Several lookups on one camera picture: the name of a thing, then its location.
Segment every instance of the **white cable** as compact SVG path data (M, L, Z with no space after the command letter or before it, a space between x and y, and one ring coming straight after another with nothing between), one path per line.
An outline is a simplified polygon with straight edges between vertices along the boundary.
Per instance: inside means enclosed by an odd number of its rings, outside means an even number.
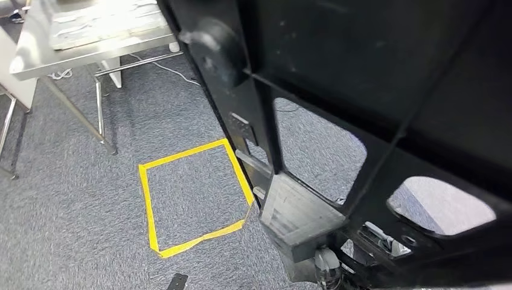
M60 71L58 71L56 73L54 72L52 74L48 74L47 76L51 77L54 80L60 80L62 78L67 79L68 77L72 77L73 76L73 71L71 70L71 68L68 68L68 69L66 69L62 73Z
M136 59L138 59L138 60L142 60L142 58L140 58L140 57L138 57L138 56L136 56L136 55L134 55L134 54L131 54L131 53L130 53L130 54L128 54L128 55L129 55L129 56L133 56L134 58L136 58ZM170 68L166 68L165 66L163 66L163 65L159 65L159 64L158 64L158 63L156 63L156 62L153 62L152 64L154 64L154 65L158 66L159 68L165 69L166 71L170 71L170 72L173 72L173 73L175 73L175 74L179 75L179 76L180 76L180 77L182 77L186 82L193 83L194 85L197 85L197 86L201 86L199 83L194 82L193 80L189 80L189 79L187 79L183 74L181 74L181 72L175 71L175 70L170 69Z

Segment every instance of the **black knob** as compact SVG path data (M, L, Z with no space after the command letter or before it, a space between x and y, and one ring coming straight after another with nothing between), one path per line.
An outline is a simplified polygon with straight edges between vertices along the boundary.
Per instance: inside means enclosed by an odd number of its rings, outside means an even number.
M225 86L238 86L247 78L243 73L246 60L242 45L223 22L203 19L194 31L182 31L179 38L188 44L197 64Z

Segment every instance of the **metal table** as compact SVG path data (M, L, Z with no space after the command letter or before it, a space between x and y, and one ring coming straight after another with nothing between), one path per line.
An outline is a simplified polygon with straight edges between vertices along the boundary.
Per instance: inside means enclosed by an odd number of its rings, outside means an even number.
M83 9L98 4L99 2L101 2L101 0L33 0L30 12L25 17L25 24L19 37L18 47L11 63L10 72L19 80L40 77L55 96L61 100L78 120L86 126L89 132L105 146L107 151L111 154L116 154L116 148L111 145L104 136L103 114L101 110L101 83L97 79L98 76L103 75L101 74L103 72L93 73L97 86L98 130L96 130L94 125L87 120L79 108L77 108L56 86L54 80L46 75L59 70L63 71L68 68L85 66L113 57L168 45L176 42L176 38L168 27L158 27L131 34L129 37L115 37L67 50L56 51L50 47L50 25L54 13ZM180 54L182 53L171 53L156 57L152 59L151 62ZM119 71L149 62L148 60L144 60L142 62L131 63L111 69L109 72L112 73L113 71Z

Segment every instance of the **yellow tape square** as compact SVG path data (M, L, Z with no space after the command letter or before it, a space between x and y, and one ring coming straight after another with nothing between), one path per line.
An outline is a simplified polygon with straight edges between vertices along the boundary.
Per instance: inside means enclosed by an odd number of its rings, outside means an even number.
M240 183L240 187L242 188L243 195L247 201L247 204L249 205L249 209L245 215L244 219L239 220L238 222L228 225L227 227L221 228L219 230L213 231L208 234L204 234L201 237L198 237L196 239L190 240L188 242L182 243L180 245L173 246L169 249L165 249L160 251L160 248L158 247L158 240L156 238L156 227L155 227L155 220L153 218L153 209L151 206L151 196L149 193L149 184L147 180L147 170L149 168L153 168L165 163L169 163L171 161L174 161L179 158L183 158L195 153L199 153L208 149L215 148L217 146L224 146L226 149L226 152L229 157L229 161L231 162L231 165L233 166L233 169L235 171L235 174L237 176L238 182ZM229 145L229 142L226 138L214 141L212 143L208 143L206 145L202 145L190 150L186 150L168 157L164 157L146 164L140 164L139 165L139 175L141 178L141 184L142 184L142 191L144 192L144 201L146 203L146 216L147 216L147 228L149 233L149 247L156 251L162 258L168 258L173 255L179 254L183 251L186 251L193 246L197 245L203 240L213 239L215 237L224 236L226 234L232 233L234 231L237 231L242 228L243 224L245 223L245 220L247 219L247 215L249 214L249 210L251 209L252 202L254 201L254 197L251 192L251 188L245 179L245 176L242 172L242 168L240 167L237 158L235 156L235 153L231 149L231 146Z

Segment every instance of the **black plastic panel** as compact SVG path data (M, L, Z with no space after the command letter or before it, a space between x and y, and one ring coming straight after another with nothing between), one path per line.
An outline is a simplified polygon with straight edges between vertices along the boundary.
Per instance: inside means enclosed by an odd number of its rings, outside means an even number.
M293 210L261 218L287 269L300 269L290 276L293 281L311 280L306 261L321 246L354 270L345 274L361 288L512 280L512 2L158 2L171 29L185 41L180 45L250 185L265 195L258 199L262 216L276 204L267 207L267 200L283 196L297 198L293 202L300 207L312 201L311 211L336 212L312 214L325 222L315 221L311 239L301 235L308 229L297 227L293 230L300 238L285 241L282 228L274 226L301 224ZM221 23L219 31L202 28L205 19ZM198 45L188 37L191 33L206 42L211 34L215 45L199 43L202 49L189 50ZM216 35L228 35L229 41L218 41ZM226 63L233 51L245 59ZM246 67L237 69L240 63ZM237 81L226 82L226 76L237 76ZM365 162L342 205L287 170L276 98L349 131L366 148ZM251 159L246 140L265 151L269 168ZM464 190L491 207L496 220L453 236L422 228L386 204L411 176ZM366 222L408 245L411 253L391 257L360 234ZM348 239L372 263L344 254L341 246Z

